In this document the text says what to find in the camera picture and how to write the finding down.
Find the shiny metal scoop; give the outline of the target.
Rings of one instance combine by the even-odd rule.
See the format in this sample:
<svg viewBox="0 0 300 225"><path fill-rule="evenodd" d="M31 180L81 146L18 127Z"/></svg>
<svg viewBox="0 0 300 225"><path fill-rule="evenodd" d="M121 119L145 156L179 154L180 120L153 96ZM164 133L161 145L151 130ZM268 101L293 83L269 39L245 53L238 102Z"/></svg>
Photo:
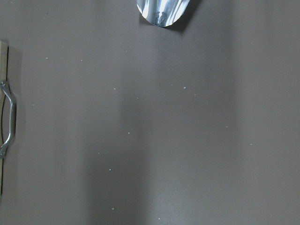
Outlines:
<svg viewBox="0 0 300 225"><path fill-rule="evenodd" d="M185 13L189 0L137 0L141 16L150 24L168 27Z"/></svg>

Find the bamboo cutting board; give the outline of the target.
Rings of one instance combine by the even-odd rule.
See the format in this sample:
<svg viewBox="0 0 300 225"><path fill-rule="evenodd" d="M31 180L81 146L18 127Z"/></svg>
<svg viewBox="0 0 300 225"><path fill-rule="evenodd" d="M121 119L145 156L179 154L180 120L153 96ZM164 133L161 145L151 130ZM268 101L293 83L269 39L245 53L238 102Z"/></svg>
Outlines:
<svg viewBox="0 0 300 225"><path fill-rule="evenodd" d="M7 58L8 58L8 45L1 41L0 42L0 81L5 81L7 79ZM0 146L3 145L3 128L2 128L2 117L3 117L3 107L5 101L5 94L0 90ZM3 189L3 163L4 159L0 157L0 195L2 195Z"/></svg>

